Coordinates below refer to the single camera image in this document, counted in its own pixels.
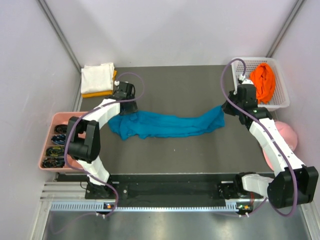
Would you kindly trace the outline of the blue t shirt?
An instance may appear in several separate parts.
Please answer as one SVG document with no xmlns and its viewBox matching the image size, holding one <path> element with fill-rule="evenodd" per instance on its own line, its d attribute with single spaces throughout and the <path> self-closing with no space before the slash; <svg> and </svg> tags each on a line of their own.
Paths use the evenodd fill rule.
<svg viewBox="0 0 320 240">
<path fill-rule="evenodd" d="M 110 130 L 125 141 L 130 137 L 186 138 L 211 133 L 225 126 L 221 106 L 198 117 L 178 117 L 148 111 L 117 115 L 108 121 Z"/>
</svg>

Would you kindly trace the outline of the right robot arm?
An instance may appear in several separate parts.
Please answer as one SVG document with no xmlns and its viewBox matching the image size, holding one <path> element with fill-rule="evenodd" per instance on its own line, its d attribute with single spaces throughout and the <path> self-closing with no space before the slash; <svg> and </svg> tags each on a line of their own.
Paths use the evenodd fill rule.
<svg viewBox="0 0 320 240">
<path fill-rule="evenodd" d="M 256 87 L 245 80 L 230 91 L 222 106 L 224 113 L 237 116 L 271 163 L 274 178 L 258 173 L 238 174 L 233 192 L 245 198 L 251 192 L 268 198 L 276 209 L 295 208 L 311 203 L 314 199 L 319 173 L 313 166 L 306 166 L 291 150 L 276 128 L 270 112 L 258 106 Z"/>
</svg>

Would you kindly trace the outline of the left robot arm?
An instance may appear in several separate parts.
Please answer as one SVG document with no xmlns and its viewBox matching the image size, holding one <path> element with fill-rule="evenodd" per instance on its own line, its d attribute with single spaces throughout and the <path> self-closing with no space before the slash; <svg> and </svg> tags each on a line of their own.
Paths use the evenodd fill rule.
<svg viewBox="0 0 320 240">
<path fill-rule="evenodd" d="M 87 175 L 86 199 L 102 200 L 114 195 L 110 173 L 100 158 L 100 129 L 115 116 L 138 111 L 135 93 L 132 83 L 117 81 L 112 95 L 82 117 L 73 116 L 68 121 L 64 149 Z"/>
</svg>

